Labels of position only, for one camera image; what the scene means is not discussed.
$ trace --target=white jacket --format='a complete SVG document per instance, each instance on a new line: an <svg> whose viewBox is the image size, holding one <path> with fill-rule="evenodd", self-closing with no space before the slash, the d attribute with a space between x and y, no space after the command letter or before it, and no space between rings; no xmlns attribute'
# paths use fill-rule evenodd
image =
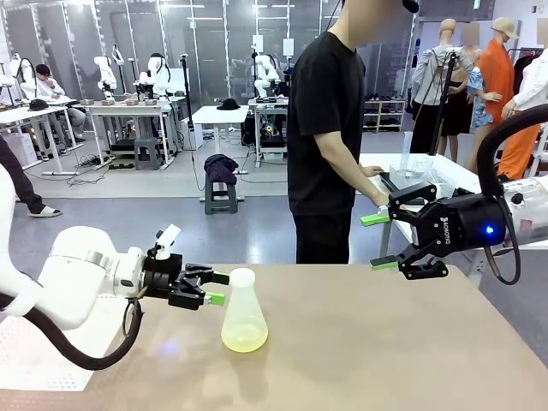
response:
<svg viewBox="0 0 548 411"><path fill-rule="evenodd" d="M523 70L520 93L514 97L515 109L524 111L548 100L548 50Z"/></svg>
<svg viewBox="0 0 548 411"><path fill-rule="evenodd" d="M50 80L53 82L54 87L51 88L47 84L45 84L44 81L40 79L36 79L36 87L37 87L37 93L36 97L46 97L46 100L51 97L52 94L61 94L62 96L65 95L65 91L61 86L59 86L59 83L56 82L55 79L50 78Z"/></svg>

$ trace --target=hand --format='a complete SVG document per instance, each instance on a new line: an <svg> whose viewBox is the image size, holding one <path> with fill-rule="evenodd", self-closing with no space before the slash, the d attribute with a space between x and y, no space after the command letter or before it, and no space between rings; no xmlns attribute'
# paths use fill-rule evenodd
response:
<svg viewBox="0 0 548 411"><path fill-rule="evenodd" d="M362 167L361 171L366 175L366 177L374 177L378 176L380 173L384 173L382 167L378 167L377 165L373 165L372 167Z"/></svg>
<svg viewBox="0 0 548 411"><path fill-rule="evenodd" d="M498 94L497 92L486 92L483 95L483 99L485 101L494 101L495 103L498 103L500 100L503 99L503 96L501 94Z"/></svg>
<svg viewBox="0 0 548 411"><path fill-rule="evenodd" d="M386 206L388 204L388 195L378 191L375 195L373 195L371 201L377 207Z"/></svg>
<svg viewBox="0 0 548 411"><path fill-rule="evenodd" d="M515 106L516 106L515 100L512 98L503 108L503 114L502 114L503 120L514 115Z"/></svg>

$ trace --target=orange outfit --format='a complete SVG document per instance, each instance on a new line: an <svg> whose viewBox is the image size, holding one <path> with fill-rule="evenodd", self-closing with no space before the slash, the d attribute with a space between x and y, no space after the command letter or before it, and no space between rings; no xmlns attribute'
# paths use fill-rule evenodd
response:
<svg viewBox="0 0 548 411"><path fill-rule="evenodd" d="M487 112L493 116L493 125L496 126L503 120L504 106L514 98L514 65L506 49L496 40L491 40L476 66L487 92L497 92L503 96L499 102L487 102Z"/></svg>
<svg viewBox="0 0 548 411"><path fill-rule="evenodd" d="M540 124L526 128L506 140L503 157L498 166L498 174L512 180L520 180L529 165L534 143L540 133Z"/></svg>

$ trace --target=floor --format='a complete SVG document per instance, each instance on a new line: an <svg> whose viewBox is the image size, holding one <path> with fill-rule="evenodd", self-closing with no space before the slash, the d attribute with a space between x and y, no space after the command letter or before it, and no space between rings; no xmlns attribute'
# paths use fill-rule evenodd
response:
<svg viewBox="0 0 548 411"><path fill-rule="evenodd" d="M469 152L472 138L471 135L461 137L462 152ZM364 133L361 150L362 152L401 152L402 144L403 133ZM63 169L76 170L78 162L90 154L97 154L94 151L95 147L95 141L88 137L88 141L82 148L68 152L61 158ZM287 168L284 163L263 162L261 167L256 169L253 148L249 149L234 141L223 141L221 147L222 152L232 157L242 170L249 172L248 176L239 178L237 186L239 195L287 195ZM203 164L206 158L214 154L214 151L214 143L210 140L196 153L180 153L164 171L109 170L104 175L104 179L95 184L70 186L68 182L95 181L105 173L106 169L98 171L79 169L80 173L86 172L86 174L72 180L68 180L66 176L41 176L42 171L52 170L53 162L49 161L28 169L27 174L36 192L45 198L195 198L202 195L200 188L204 187L205 179ZM117 163L128 163L129 160L117 161ZM459 162L464 164L466 156L461 156Z"/></svg>
<svg viewBox="0 0 548 411"><path fill-rule="evenodd" d="M362 151L399 152L402 138L398 133L364 134ZM460 140L463 155L459 163L462 164L472 138L463 135ZM203 159L212 152L210 145L212 143L206 143L196 155L196 164L203 164ZM245 162L247 148L227 148L237 161ZM63 162L75 164L71 158L74 155L63 158ZM30 172L38 173L39 167ZM196 168L201 186L203 174L201 167ZM165 172L111 171L95 185L70 187L66 182L33 178L37 191L48 198L48 204L62 209L64 214L53 219L32 220L27 217L25 207L17 205L10 236L12 260L20 270L36 277L57 233L67 227L88 225L104 229L116 248L125 251L131 246L151 247L156 232L174 223L182 229L174 251L183 253L188 262L291 264L295 255L295 226L285 197L285 167L263 164L256 170L253 161L248 160L246 169L251 173L247 177L249 181L267 183L238 182L239 193L249 196L239 212L213 216L206 216L203 205L195 198L200 191L196 188L192 161L187 153ZM89 173L85 178L94 177L94 173ZM359 217L373 212L370 201L358 196L350 237L354 264L367 264L377 256L380 229L364 229L357 223ZM406 245L394 229L389 252L396 253ZM484 276L480 290L548 366L548 276L545 274L548 253L525 252L522 260L523 278L515 287L503 286L488 275ZM503 273L509 276L513 268L511 255L499 261ZM450 263L464 271L468 268L461 254L450 258Z"/></svg>

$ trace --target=black pants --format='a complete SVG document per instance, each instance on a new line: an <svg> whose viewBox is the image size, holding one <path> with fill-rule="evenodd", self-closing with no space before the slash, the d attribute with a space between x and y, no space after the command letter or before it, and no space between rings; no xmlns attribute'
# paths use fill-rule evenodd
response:
<svg viewBox="0 0 548 411"><path fill-rule="evenodd" d="M34 192L33 184L28 180L19 160L2 137L0 137L0 164L8 171L14 182L17 197L27 205L28 210L35 213L44 210L42 197Z"/></svg>
<svg viewBox="0 0 548 411"><path fill-rule="evenodd" d="M420 104L413 102L413 119L415 120L413 139L411 140L412 153L429 153L430 148L437 136L434 136L436 119L438 118L439 105Z"/></svg>
<svg viewBox="0 0 548 411"><path fill-rule="evenodd" d="M293 216L297 264L348 264L352 212L330 216Z"/></svg>

